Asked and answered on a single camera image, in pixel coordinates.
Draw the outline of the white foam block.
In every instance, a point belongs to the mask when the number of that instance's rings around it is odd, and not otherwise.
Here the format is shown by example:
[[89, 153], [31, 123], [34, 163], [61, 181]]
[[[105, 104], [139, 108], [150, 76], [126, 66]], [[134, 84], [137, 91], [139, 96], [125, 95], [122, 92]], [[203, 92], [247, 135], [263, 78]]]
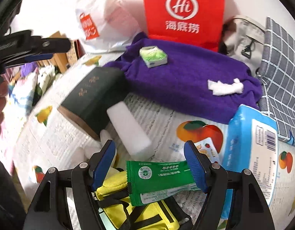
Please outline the white foam block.
[[107, 115], [133, 160], [146, 161], [154, 155], [151, 140], [123, 101], [108, 108]]

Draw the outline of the green sachet packet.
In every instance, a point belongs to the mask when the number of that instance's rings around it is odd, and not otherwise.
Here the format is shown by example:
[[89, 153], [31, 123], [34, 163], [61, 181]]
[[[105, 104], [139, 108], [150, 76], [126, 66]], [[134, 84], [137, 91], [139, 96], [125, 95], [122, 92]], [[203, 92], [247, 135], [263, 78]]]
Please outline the green sachet packet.
[[186, 161], [127, 161], [126, 171], [132, 206], [152, 204], [181, 191], [198, 190]]

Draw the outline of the white tissue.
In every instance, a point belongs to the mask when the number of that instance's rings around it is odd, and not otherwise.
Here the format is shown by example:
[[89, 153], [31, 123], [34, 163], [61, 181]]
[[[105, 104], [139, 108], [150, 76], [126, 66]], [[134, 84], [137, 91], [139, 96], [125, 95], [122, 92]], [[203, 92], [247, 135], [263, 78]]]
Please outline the white tissue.
[[208, 89], [212, 91], [214, 96], [226, 96], [231, 94], [242, 94], [244, 85], [238, 78], [233, 80], [232, 84], [222, 83], [221, 81], [208, 80]]

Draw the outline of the green tissue pack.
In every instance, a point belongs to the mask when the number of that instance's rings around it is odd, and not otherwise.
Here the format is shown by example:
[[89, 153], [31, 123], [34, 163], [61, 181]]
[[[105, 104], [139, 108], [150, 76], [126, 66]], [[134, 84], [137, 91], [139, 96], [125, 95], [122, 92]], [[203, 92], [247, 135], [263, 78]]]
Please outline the green tissue pack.
[[167, 54], [157, 46], [142, 47], [139, 54], [148, 68], [168, 63]]

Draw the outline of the small strawberry sachet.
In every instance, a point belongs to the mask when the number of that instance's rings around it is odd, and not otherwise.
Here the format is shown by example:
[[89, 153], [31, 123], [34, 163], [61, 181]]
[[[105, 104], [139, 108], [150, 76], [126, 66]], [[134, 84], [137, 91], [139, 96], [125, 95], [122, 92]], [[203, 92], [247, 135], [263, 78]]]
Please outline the small strawberry sachet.
[[221, 164], [217, 150], [210, 137], [194, 144], [201, 154], [205, 154], [212, 163]]

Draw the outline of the colourful floral quilt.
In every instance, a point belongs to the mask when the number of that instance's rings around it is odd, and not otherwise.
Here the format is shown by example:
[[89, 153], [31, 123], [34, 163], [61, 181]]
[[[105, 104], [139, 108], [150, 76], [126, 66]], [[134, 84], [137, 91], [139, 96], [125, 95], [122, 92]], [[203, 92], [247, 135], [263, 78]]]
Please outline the colourful floral quilt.
[[0, 161], [9, 174], [13, 173], [13, 155], [17, 139], [34, 106], [45, 94], [55, 75], [54, 65], [37, 66], [24, 78], [9, 85], [0, 135]]

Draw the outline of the fruit print table cover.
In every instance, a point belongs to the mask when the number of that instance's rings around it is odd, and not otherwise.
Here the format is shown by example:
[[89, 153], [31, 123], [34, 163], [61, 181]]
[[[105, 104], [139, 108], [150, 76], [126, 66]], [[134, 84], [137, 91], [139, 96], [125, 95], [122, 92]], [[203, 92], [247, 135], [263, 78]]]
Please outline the fruit print table cover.
[[[101, 148], [100, 141], [77, 128], [58, 111], [62, 101], [91, 70], [92, 67], [78, 62], [63, 74], [37, 103], [18, 137], [13, 161], [28, 199], [33, 199], [38, 188], [34, 166], [43, 171], [50, 167], [70, 169], [82, 160], [83, 148]], [[175, 131], [180, 123], [193, 121], [193, 116], [132, 94], [125, 103], [152, 141], [152, 161], [183, 160], [183, 143]], [[293, 156], [293, 168], [291, 172], [278, 169], [270, 210], [275, 228], [288, 229], [295, 226], [295, 147], [279, 142], [278, 150]]]

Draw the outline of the blue tissue box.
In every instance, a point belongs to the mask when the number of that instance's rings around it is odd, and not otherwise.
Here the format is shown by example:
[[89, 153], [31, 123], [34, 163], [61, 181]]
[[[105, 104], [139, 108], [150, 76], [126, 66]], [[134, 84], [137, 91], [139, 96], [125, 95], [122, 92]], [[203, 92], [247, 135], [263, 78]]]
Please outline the blue tissue box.
[[229, 121], [222, 167], [227, 171], [249, 169], [269, 205], [278, 166], [277, 124], [274, 119], [247, 105], [240, 105]]

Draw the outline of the brown framed picture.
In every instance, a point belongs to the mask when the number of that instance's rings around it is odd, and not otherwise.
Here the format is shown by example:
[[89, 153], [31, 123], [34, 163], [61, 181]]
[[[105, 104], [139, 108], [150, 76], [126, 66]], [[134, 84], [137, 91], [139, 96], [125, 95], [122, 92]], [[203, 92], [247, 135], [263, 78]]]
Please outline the brown framed picture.
[[85, 54], [80, 40], [71, 40], [71, 48], [66, 53], [69, 65], [74, 65]]

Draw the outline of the dark green book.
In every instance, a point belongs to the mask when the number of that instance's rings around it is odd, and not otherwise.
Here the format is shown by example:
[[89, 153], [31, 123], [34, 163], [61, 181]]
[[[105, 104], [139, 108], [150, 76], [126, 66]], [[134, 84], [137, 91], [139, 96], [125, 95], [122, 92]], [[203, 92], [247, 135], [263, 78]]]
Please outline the dark green book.
[[109, 123], [107, 109], [129, 93], [124, 72], [116, 67], [95, 67], [70, 92], [58, 111], [94, 140]]

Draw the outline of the white Miniso plastic bag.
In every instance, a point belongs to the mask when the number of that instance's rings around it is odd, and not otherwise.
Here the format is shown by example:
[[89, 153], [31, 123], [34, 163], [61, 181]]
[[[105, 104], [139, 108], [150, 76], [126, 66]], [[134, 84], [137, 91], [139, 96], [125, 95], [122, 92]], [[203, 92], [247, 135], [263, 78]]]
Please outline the white Miniso plastic bag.
[[147, 31], [143, 0], [77, 0], [76, 18], [87, 53], [123, 51]]

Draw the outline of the purple knitted cloth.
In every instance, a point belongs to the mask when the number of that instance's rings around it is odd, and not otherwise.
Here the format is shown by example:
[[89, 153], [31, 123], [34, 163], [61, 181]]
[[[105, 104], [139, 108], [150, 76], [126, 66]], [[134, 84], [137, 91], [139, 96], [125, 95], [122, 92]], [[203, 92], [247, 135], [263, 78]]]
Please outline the purple knitted cloth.
[[[167, 64], [148, 68], [139, 51], [157, 46], [168, 56]], [[201, 47], [136, 35], [126, 52], [106, 64], [124, 72], [131, 92], [177, 112], [228, 124], [241, 104], [258, 109], [260, 81], [249, 67], [228, 56]], [[238, 78], [242, 94], [214, 96], [208, 81], [232, 84]]]

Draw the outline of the grey checked folded cloth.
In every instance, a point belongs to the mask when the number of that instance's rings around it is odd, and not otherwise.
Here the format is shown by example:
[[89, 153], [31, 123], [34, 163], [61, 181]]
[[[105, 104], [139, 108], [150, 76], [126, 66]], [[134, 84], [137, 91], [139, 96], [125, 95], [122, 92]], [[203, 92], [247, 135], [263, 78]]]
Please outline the grey checked folded cloth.
[[258, 78], [260, 111], [276, 121], [278, 138], [295, 146], [295, 40], [270, 17]]

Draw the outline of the grey canvas bag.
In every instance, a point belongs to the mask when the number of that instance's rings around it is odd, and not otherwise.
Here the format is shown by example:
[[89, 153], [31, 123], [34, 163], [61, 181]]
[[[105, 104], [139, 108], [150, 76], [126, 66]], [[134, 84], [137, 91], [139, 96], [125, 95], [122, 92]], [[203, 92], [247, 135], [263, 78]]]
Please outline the grey canvas bag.
[[219, 53], [239, 60], [256, 77], [261, 66], [265, 27], [250, 17], [236, 15], [224, 23]]

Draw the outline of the red Haidilao paper bag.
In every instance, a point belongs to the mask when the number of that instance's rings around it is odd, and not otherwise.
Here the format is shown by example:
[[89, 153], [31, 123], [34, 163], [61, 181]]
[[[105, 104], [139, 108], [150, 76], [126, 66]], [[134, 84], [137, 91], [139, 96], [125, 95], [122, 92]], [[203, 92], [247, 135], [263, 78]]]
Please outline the red Haidilao paper bag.
[[225, 0], [143, 0], [147, 35], [217, 51]]

